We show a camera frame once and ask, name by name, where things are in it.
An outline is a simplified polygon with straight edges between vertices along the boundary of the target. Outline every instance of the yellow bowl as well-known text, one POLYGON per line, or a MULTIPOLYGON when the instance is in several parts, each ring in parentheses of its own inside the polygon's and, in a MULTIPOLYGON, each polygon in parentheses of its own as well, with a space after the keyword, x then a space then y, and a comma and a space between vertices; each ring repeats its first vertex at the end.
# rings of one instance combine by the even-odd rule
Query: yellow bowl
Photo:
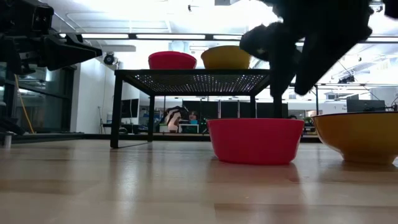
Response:
POLYGON ((251 56, 238 46, 213 47, 202 53, 207 69, 247 69, 251 56))
POLYGON ((398 156, 398 113, 326 114, 312 118, 321 141, 345 161, 391 164, 398 156))

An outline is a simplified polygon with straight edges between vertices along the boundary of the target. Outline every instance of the monitor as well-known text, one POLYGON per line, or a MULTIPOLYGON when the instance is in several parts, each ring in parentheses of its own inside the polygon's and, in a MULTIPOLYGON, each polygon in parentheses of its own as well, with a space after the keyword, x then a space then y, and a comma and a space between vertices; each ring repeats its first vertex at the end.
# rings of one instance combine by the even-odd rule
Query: monitor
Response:
POLYGON ((384 100, 347 100, 347 112, 386 111, 384 100))
MULTIPOLYGON (((289 109, 287 103, 282 104, 282 117, 287 118, 289 109)), ((257 103, 257 118, 274 118, 273 103, 257 103)))
POLYGON ((250 103, 239 102, 239 117, 240 118, 251 118, 250 103))
POLYGON ((138 99, 122 100, 122 118, 138 117, 138 99))
POLYGON ((221 118, 237 118, 238 102, 221 102, 221 118))

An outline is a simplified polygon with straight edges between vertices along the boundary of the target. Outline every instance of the desk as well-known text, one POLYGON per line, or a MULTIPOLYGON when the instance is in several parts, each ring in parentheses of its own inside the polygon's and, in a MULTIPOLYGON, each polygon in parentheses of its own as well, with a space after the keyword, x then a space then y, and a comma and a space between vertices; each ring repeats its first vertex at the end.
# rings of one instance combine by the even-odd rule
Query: desk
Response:
POLYGON ((185 126, 185 127, 196 127, 197 128, 197 134, 199 133, 199 124, 180 124, 178 126, 178 132, 179 133, 182 133, 182 127, 183 126, 185 126))

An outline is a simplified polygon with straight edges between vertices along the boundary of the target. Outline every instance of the computer screen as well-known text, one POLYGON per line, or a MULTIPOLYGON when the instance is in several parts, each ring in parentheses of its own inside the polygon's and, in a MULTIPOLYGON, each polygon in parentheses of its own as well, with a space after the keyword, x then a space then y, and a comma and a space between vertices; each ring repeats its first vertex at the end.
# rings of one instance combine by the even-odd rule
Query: computer screen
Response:
POLYGON ((347 100, 347 112, 386 111, 384 100, 347 100))
POLYGON ((238 102, 221 102, 221 118, 237 118, 238 102))
POLYGON ((138 117, 138 99, 122 100, 122 118, 138 117))

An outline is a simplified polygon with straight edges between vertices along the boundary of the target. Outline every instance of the red bowl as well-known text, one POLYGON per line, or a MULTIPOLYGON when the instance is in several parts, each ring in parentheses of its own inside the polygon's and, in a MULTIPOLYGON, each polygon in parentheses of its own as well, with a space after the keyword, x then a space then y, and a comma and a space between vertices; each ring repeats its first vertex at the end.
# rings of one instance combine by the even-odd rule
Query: red bowl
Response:
POLYGON ((290 163, 304 127, 296 119, 214 119, 207 124, 219 160, 256 165, 290 163))
POLYGON ((150 69, 194 69, 197 65, 191 55, 173 51, 151 54, 148 62, 150 69))

